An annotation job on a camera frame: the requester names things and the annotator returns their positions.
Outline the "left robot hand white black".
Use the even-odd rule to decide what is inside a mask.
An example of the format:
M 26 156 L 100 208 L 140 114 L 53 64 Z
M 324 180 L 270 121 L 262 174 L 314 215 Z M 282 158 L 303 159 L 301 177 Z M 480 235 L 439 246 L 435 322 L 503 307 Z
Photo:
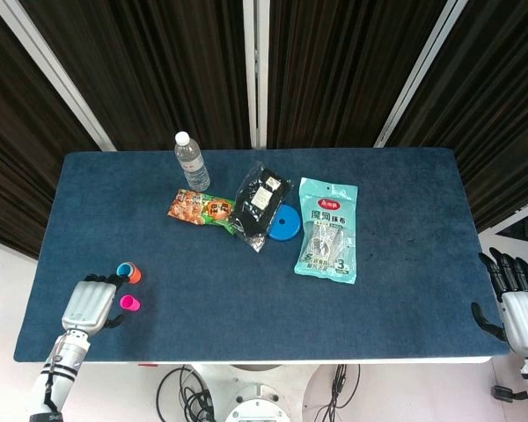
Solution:
M 109 319 L 114 297 L 128 277 L 115 273 L 109 276 L 88 274 L 79 281 L 62 315 L 62 327 L 66 331 L 77 330 L 93 336 L 102 329 L 118 327 L 124 320 L 120 313 Z

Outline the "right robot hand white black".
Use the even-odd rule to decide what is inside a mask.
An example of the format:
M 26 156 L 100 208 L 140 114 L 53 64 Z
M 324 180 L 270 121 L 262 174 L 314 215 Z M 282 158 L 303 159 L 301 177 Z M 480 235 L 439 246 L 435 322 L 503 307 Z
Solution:
M 502 325 L 491 324 L 477 302 L 471 304 L 473 319 L 483 331 L 528 358 L 528 263 L 494 247 L 489 252 L 489 255 L 481 252 L 479 259 L 488 270 Z

